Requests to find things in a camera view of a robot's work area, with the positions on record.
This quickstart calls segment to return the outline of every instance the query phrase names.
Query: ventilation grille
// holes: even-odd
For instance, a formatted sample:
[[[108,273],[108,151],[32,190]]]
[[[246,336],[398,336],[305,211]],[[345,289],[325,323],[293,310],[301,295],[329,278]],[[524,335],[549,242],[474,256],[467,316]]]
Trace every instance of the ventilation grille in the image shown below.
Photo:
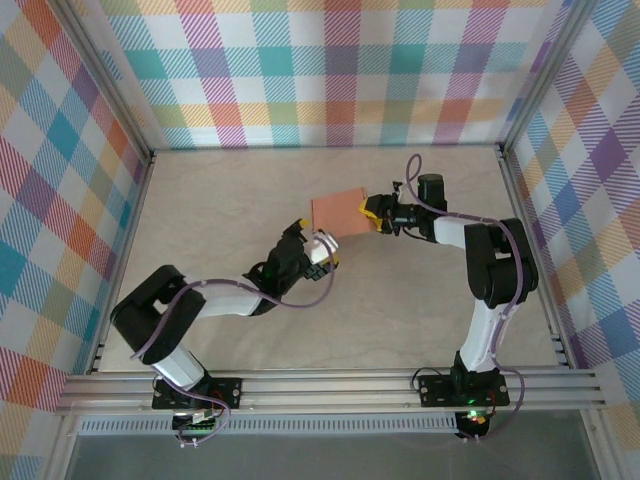
[[[231,417],[225,434],[336,434],[336,433],[450,433],[456,431],[449,413],[376,415],[252,415]],[[82,435],[173,434],[171,417],[86,417]]]

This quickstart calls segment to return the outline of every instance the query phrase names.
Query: aluminum rail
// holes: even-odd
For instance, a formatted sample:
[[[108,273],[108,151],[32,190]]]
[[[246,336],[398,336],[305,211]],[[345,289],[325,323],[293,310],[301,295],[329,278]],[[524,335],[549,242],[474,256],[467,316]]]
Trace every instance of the aluminum rail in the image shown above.
[[[457,411],[459,408],[423,408],[410,389],[415,370],[260,370],[212,372],[215,377],[243,379],[240,408],[234,415],[418,413]],[[591,370],[527,368],[524,410],[598,409],[604,397]],[[151,372],[94,373],[67,381],[58,404],[59,415],[161,415],[152,410]],[[511,405],[520,391],[516,376],[505,375]]]
[[[549,52],[540,71],[538,72],[533,88],[524,99],[523,104],[516,113],[516,118],[511,125],[509,132],[504,139],[504,146],[510,150],[513,148],[522,134],[529,126],[529,122],[540,107],[544,96],[549,91],[549,87],[562,68],[564,61],[569,55],[582,28],[589,20],[589,17],[598,5],[598,0],[580,0],[573,2],[571,10],[564,21],[562,30],[558,34],[555,42],[551,45]]]
[[[138,155],[148,162],[153,157],[153,148],[147,142],[140,125],[135,119],[135,115],[120,93],[113,75],[106,66],[99,49],[91,39],[91,35],[87,32],[72,3],[69,0],[51,0],[48,2],[58,21],[67,35],[69,35],[74,47],[78,50],[100,93],[106,99],[120,125],[131,140],[131,145]]]

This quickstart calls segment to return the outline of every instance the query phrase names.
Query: colorful checkered backdrop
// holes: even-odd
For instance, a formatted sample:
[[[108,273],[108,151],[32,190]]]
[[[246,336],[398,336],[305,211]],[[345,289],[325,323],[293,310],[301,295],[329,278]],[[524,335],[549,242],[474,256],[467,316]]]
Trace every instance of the colorful checkered backdrop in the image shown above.
[[[601,1],[516,148],[578,364],[640,478],[640,1]]]
[[[73,3],[150,143],[193,148],[494,143],[572,2]]]
[[[44,0],[0,0],[0,479],[35,475],[143,164]]]

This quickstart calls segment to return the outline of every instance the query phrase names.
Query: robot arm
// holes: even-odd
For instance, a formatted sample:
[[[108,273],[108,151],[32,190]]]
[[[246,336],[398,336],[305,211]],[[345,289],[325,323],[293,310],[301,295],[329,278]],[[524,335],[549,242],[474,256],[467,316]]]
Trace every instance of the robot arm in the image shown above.
[[[187,290],[174,305],[160,334],[141,356],[142,363],[173,385],[210,395],[213,379],[182,344],[182,338],[192,323],[201,318],[229,314],[256,316],[276,306],[257,292],[280,300],[298,280],[316,281],[327,275],[330,263],[325,244],[335,254],[338,243],[331,234],[324,232],[316,232],[308,242],[302,233],[305,226],[306,222],[299,220],[287,228],[264,262],[257,263],[229,284],[203,285]],[[334,266],[338,265],[336,258],[334,255]],[[162,317],[163,306],[194,280],[182,275],[174,266],[165,265],[116,306],[111,314],[112,322],[134,351],[140,350],[151,338]],[[238,288],[237,283],[249,289]],[[189,398],[181,401],[188,408],[202,403]]]
[[[438,215],[420,205],[400,203],[399,188],[402,184],[394,182],[393,185],[394,193],[367,198],[360,207],[362,213],[374,221],[380,233],[398,236],[401,231],[416,228],[431,243],[463,249],[469,288],[475,297],[469,333],[456,352],[450,374],[418,377],[422,405],[507,405],[509,398],[504,377],[493,362],[492,352],[502,340],[498,338],[494,344],[496,329],[507,305],[515,296],[518,283],[515,258],[509,242],[497,225]],[[418,177],[418,197],[423,203],[446,211],[442,176],[427,174]],[[511,218],[502,223],[516,241],[524,285],[516,305],[508,312],[501,336],[518,306],[538,284],[538,272],[522,222]],[[488,429],[488,422],[483,428]]]

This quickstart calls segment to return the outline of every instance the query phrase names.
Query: metal frame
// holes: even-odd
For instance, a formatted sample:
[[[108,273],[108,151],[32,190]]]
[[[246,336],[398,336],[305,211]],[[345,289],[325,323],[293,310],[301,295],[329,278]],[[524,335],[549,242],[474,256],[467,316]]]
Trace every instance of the metal frame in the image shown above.
[[[102,350],[105,345],[104,342],[106,341],[109,333],[109,315],[118,303],[118,295],[120,294],[122,279],[124,278],[124,272],[127,268],[127,263],[129,262],[129,255],[131,254],[131,248],[133,247],[133,240],[136,230],[138,229],[138,223],[140,222],[144,202],[147,198],[147,192],[149,190],[149,184],[151,183],[151,176],[153,174],[154,167],[155,156],[146,165],[144,173],[142,174],[138,198],[136,199],[136,204],[133,208],[133,214],[131,216],[131,223],[129,224],[127,235],[124,239],[124,243],[122,244],[122,253],[118,257],[113,283],[111,285],[111,290],[109,291],[109,297],[102,311],[100,320],[98,321],[98,326],[96,328],[97,333],[94,335],[89,349],[91,353],[87,357],[87,362],[84,368],[87,375],[97,371],[97,364],[99,363],[100,358],[102,358]]]
[[[43,462],[43,467],[38,472],[37,478],[39,480],[63,480],[66,478],[80,424],[80,417],[59,417],[53,452],[49,457],[45,457],[47,462]]]
[[[556,41],[551,45],[546,61],[538,72],[531,92],[529,92],[529,95],[527,95],[522,103],[509,132],[507,132],[505,136],[504,147],[507,151],[515,146],[527,128],[527,125],[540,106],[544,95],[560,71],[576,38],[578,38],[578,35],[582,31],[582,27],[589,19],[598,2],[599,0],[577,0],[573,2],[571,10],[562,26],[562,30],[558,34]]]
[[[133,140],[134,148],[140,157],[147,159],[147,161],[151,160],[153,149],[148,144],[138,122],[118,90],[111,73],[109,73],[109,69],[104,64],[102,56],[91,37],[87,34],[75,9],[66,0],[51,0],[49,5],[80,53],[80,57],[93,76],[98,89],[104,95],[125,133]]]
[[[507,187],[509,199],[511,200],[511,205],[516,216],[522,220],[525,227],[527,237],[532,245],[531,251],[533,252],[535,262],[538,266],[544,265],[540,250],[533,241],[535,239],[533,228],[526,214],[522,192],[520,192],[518,188],[518,182],[510,164],[510,159],[515,157],[513,150],[496,145],[495,151],[504,183]],[[565,345],[569,345],[569,337],[563,323],[560,321],[558,305],[549,288],[547,272],[544,268],[538,268],[538,273],[540,278],[538,282],[538,293],[549,323],[549,329],[552,332],[552,338],[556,338],[560,344],[563,345],[562,353],[566,355],[567,364],[575,368],[577,362],[572,350],[570,348],[564,348]],[[593,452],[602,478],[607,480],[632,478],[628,464],[624,460],[622,446],[613,430],[609,413],[604,409],[585,409],[582,410],[581,413],[585,430],[589,437],[589,443],[591,444],[591,451]]]
[[[211,372],[243,379],[240,408],[233,416],[272,414],[363,414],[455,412],[459,407],[423,408],[409,380],[413,369],[258,370]],[[523,367],[526,410],[601,408],[604,397],[590,370]],[[166,415],[151,409],[152,372],[113,372],[70,377],[58,404],[60,415]],[[512,398],[520,391],[505,375]],[[515,402],[500,410],[513,409]]]

